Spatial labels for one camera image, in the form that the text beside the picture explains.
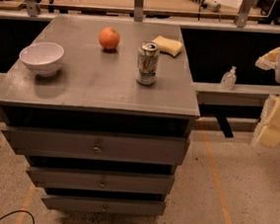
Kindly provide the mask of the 7up soda can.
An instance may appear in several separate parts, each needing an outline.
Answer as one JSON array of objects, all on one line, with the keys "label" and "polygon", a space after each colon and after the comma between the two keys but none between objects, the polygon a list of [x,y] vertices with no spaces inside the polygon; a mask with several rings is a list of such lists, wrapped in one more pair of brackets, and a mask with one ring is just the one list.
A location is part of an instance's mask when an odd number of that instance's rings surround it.
[{"label": "7up soda can", "polygon": [[153,41],[143,42],[138,47],[138,76],[136,76],[136,80],[141,85],[152,85],[155,83],[159,53],[158,45]]}]

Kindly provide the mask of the grey drawer cabinet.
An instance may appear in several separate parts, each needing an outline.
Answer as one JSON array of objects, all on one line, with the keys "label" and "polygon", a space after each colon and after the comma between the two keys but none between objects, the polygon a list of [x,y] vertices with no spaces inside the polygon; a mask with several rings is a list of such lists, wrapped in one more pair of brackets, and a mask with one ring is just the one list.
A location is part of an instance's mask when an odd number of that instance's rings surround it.
[{"label": "grey drawer cabinet", "polygon": [[[88,132],[179,137],[189,139],[199,115],[191,88],[187,56],[159,58],[158,77],[151,86],[137,82],[137,49],[157,36],[182,37],[179,27],[119,22],[121,45],[104,52],[97,34],[102,20],[58,16],[38,35],[40,41],[59,43],[64,48],[60,71],[39,78],[21,62],[15,62],[0,82],[0,114],[9,127],[36,127]],[[178,165],[25,156],[29,168],[96,170],[175,176]],[[167,194],[43,188],[43,197],[79,196],[156,200]]]}]

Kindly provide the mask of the top grey drawer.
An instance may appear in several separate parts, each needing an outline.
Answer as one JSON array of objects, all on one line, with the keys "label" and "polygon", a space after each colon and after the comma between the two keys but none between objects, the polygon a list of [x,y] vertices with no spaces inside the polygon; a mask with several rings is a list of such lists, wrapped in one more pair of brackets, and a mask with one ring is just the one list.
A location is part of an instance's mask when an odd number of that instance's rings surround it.
[{"label": "top grey drawer", "polygon": [[189,146],[187,138],[129,133],[16,126],[2,133],[17,154],[35,157],[181,165]]}]

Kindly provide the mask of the grey drawer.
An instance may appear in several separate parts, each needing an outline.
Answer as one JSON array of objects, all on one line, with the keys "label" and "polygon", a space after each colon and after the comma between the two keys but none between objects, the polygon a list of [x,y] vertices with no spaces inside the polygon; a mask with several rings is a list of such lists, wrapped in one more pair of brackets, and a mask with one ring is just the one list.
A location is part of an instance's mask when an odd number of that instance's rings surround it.
[{"label": "grey drawer", "polygon": [[42,197],[45,207],[53,210],[73,210],[84,212],[104,212],[114,214],[135,214],[135,215],[162,215],[165,211],[165,203],[157,200],[136,200],[115,198],[94,198],[79,196],[54,196]]},{"label": "grey drawer", "polygon": [[37,187],[84,189],[94,191],[136,192],[169,194],[174,176],[137,174],[97,170],[35,168],[27,170],[28,176]]},{"label": "grey drawer", "polygon": [[187,138],[129,133],[16,126],[2,133],[17,154],[35,157],[181,165],[189,146]]}]

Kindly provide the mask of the yellow sponge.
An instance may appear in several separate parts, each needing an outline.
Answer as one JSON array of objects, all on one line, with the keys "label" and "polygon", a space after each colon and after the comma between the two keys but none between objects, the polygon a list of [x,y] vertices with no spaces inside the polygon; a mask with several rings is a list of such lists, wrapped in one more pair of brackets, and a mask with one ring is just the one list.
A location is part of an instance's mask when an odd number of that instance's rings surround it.
[{"label": "yellow sponge", "polygon": [[153,39],[154,43],[158,45],[159,51],[170,54],[173,57],[178,56],[183,48],[183,43],[171,38],[157,36]]}]

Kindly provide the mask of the orange fruit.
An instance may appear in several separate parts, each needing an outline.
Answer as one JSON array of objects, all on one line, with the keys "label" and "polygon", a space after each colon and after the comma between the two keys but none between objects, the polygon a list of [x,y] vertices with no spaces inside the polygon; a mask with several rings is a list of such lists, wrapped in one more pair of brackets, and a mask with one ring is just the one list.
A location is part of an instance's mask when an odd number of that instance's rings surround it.
[{"label": "orange fruit", "polygon": [[102,29],[99,33],[99,42],[103,49],[115,50],[117,45],[120,43],[119,32],[116,31],[113,27]]}]

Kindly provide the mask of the clear sanitizer bottle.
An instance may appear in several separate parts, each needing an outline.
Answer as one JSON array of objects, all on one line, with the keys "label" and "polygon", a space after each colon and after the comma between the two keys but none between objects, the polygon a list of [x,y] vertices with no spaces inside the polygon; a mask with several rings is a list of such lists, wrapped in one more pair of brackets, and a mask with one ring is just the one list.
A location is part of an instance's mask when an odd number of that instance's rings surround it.
[{"label": "clear sanitizer bottle", "polygon": [[233,66],[231,70],[223,75],[220,81],[223,90],[232,90],[234,88],[235,82],[237,81],[236,70],[237,68]]}]

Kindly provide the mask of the bottom grey drawer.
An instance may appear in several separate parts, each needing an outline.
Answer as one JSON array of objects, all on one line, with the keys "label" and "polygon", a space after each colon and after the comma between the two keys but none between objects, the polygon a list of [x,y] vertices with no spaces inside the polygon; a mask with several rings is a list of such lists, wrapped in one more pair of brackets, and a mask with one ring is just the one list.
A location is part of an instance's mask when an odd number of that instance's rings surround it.
[{"label": "bottom grey drawer", "polygon": [[157,200],[136,200],[115,198],[94,198],[79,196],[54,196],[42,197],[45,207],[53,210],[73,210],[84,212],[104,212],[114,214],[135,214],[135,215],[162,215],[165,211],[165,203]]}]

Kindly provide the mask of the middle grey drawer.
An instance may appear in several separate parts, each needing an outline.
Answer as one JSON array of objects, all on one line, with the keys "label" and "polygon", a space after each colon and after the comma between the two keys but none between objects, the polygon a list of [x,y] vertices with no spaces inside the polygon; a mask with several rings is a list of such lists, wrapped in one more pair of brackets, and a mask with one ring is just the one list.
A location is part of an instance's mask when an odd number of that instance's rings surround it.
[{"label": "middle grey drawer", "polygon": [[174,176],[137,174],[97,170],[35,168],[27,170],[28,176],[37,187],[84,189],[94,191],[136,192],[169,194]]}]

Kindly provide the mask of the white bowl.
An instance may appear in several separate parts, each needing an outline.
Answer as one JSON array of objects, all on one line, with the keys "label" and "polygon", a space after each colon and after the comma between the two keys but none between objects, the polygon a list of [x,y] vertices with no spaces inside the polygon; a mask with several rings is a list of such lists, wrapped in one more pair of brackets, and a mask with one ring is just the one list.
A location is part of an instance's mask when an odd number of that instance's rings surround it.
[{"label": "white bowl", "polygon": [[61,69],[64,52],[58,43],[36,42],[22,49],[19,57],[34,74],[50,77]]}]

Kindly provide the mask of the wooden workbench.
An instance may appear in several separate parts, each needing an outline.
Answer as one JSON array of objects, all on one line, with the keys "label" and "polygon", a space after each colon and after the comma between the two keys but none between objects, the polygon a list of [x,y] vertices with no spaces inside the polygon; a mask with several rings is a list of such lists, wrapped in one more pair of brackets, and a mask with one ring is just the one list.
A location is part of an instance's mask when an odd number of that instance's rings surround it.
[{"label": "wooden workbench", "polygon": [[202,8],[189,0],[0,0],[0,11],[19,11],[36,17],[56,11],[131,18],[148,23],[164,18],[169,24],[186,28],[228,28],[268,31],[280,34],[280,16],[273,13],[277,2],[268,11],[257,6],[258,0],[215,0],[218,12]]}]

